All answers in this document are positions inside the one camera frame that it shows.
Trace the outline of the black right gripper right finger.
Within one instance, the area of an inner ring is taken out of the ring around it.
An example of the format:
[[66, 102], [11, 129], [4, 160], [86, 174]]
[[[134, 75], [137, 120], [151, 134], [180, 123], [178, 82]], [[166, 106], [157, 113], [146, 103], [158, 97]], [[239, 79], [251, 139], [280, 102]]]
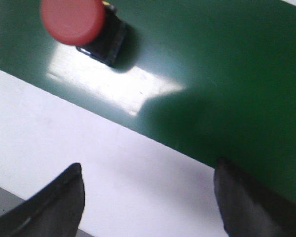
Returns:
[[214, 190], [230, 237], [296, 237], [296, 204], [227, 158], [218, 158]]

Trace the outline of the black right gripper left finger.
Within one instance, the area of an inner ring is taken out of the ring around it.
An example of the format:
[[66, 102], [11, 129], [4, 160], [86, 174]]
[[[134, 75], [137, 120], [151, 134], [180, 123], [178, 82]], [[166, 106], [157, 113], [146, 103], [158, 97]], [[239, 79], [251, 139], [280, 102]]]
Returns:
[[0, 216], [0, 237], [74, 237], [84, 206], [82, 168], [73, 163], [30, 199]]

